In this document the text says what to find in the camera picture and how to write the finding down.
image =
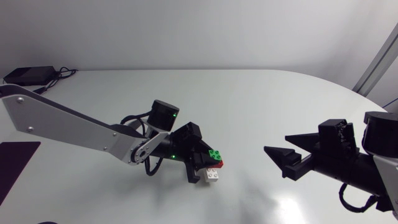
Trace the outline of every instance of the black arm segment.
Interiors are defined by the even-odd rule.
[[[398,157],[398,123],[395,114],[367,112],[368,125],[363,138],[366,152]],[[264,147],[264,151],[282,170],[282,176],[298,180],[314,170],[348,185],[378,196],[377,209],[393,210],[372,154],[356,147],[352,123],[345,119],[329,119],[318,126],[318,133],[286,136],[285,139],[308,151],[302,159],[293,149]]]

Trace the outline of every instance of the metal pole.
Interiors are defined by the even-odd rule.
[[[368,69],[355,84],[353,91],[367,96],[398,56],[398,24],[392,30]]]

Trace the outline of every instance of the black power adapter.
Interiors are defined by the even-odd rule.
[[[3,79],[20,86],[47,85],[57,76],[53,66],[17,68]]]

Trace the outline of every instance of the white wall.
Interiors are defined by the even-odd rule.
[[[398,97],[398,59],[396,59],[380,81],[369,93],[368,98],[379,106],[387,105]],[[388,112],[398,113],[398,100],[385,108]]]
[[[352,88],[397,9],[390,0],[2,0],[0,74],[34,65],[274,68]]]

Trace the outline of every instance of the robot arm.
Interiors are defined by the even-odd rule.
[[[384,112],[367,112],[362,145],[367,154],[359,152],[352,123],[345,119],[329,119],[318,127],[318,133],[286,136],[292,144],[308,151],[302,159],[293,149],[265,146],[268,156],[282,170],[282,176],[298,180],[314,170],[344,184],[340,200],[352,212],[364,212],[377,202],[376,209],[398,211],[398,116]],[[373,196],[362,208],[344,201],[346,185],[352,185]]]
[[[219,152],[201,140],[197,125],[188,123],[169,134],[179,109],[159,100],[150,112],[142,114],[148,119],[131,116],[123,123],[138,120],[108,125],[17,85],[0,86],[0,98],[18,131],[108,152],[130,166],[145,163],[149,168],[149,156],[159,157],[159,165],[163,158],[181,161],[190,183],[199,181],[199,169],[222,166]],[[148,126],[146,133],[136,131],[140,122]]]

